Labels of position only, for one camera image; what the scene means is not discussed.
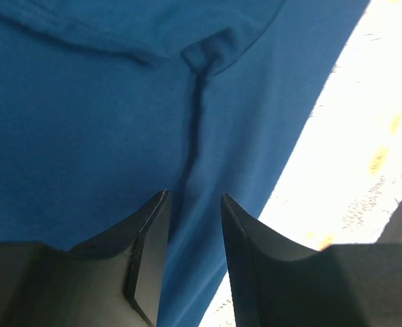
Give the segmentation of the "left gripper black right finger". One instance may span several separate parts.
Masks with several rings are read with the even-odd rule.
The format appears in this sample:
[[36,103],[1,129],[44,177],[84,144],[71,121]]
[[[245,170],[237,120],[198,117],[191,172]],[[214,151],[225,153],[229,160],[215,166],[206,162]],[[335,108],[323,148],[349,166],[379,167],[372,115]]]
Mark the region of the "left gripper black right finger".
[[402,326],[402,244],[316,251],[229,195],[221,220],[237,326]]

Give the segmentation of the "blue t shirt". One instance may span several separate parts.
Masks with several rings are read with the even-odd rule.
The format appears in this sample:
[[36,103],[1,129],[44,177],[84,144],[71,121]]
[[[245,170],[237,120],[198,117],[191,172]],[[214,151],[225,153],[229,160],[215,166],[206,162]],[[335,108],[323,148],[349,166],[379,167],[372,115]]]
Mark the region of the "blue t shirt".
[[0,241],[67,249],[172,194],[160,326],[226,273],[366,1],[0,1]]

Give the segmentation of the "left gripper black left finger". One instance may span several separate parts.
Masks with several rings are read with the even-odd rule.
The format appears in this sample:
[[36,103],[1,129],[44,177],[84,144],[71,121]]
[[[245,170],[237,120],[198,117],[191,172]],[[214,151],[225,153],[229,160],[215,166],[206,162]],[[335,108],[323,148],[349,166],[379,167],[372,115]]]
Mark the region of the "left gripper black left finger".
[[155,326],[170,211],[165,190],[69,251],[0,243],[0,326]]

